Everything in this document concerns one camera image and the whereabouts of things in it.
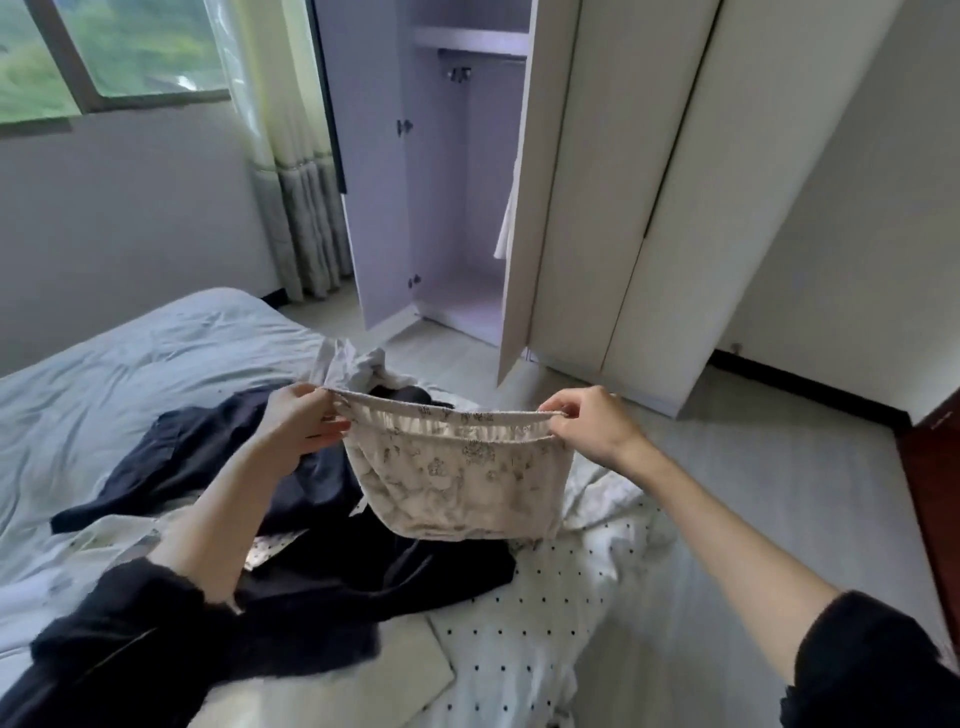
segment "white cloth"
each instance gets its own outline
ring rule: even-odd
[[[309,678],[261,678],[214,688],[191,728],[399,728],[453,682],[423,615],[380,625],[380,653]]]
[[[510,250],[514,246],[514,220],[516,218],[516,185],[519,182],[519,159],[514,164],[514,181],[510,185],[510,196],[507,198],[507,208],[503,212],[503,222],[500,224],[500,235],[496,239],[496,248],[493,257],[505,260],[510,257]]]
[[[556,535],[573,451],[547,412],[455,412],[339,392],[345,444],[376,516],[413,539]]]

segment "bed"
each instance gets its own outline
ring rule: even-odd
[[[382,352],[358,354],[231,289],[170,303],[0,379],[0,691],[29,664],[33,636],[110,565],[149,550],[176,509],[110,516],[56,536],[50,517],[91,499],[162,412],[305,376],[352,389],[371,377],[412,381],[390,372]],[[640,491],[581,459],[565,512],[555,541],[518,552],[511,584],[424,616],[454,677],[408,725],[572,724],[577,657],[617,591],[643,574],[672,533]],[[229,706],[218,715],[235,725],[267,724],[267,713],[271,725],[313,725],[322,682],[248,681],[216,689],[211,703]],[[280,696],[278,715],[268,706]]]

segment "floral print fabric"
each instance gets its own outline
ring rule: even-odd
[[[373,512],[413,539],[552,538],[573,451],[545,412],[455,412],[337,392]]]

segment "window frame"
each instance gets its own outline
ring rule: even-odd
[[[86,68],[73,37],[67,30],[66,23],[60,15],[55,0],[23,0],[23,2],[81,115],[126,109],[157,109],[187,106],[189,104],[209,104],[229,101],[230,99],[228,88],[206,91],[185,89],[171,93],[104,96],[97,90],[96,84],[93,83],[93,78]],[[35,121],[49,120],[28,120],[18,122],[18,124],[33,124]]]

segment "sheer curtain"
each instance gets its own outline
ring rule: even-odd
[[[248,142],[253,186],[292,301],[353,273],[303,0],[205,0]]]

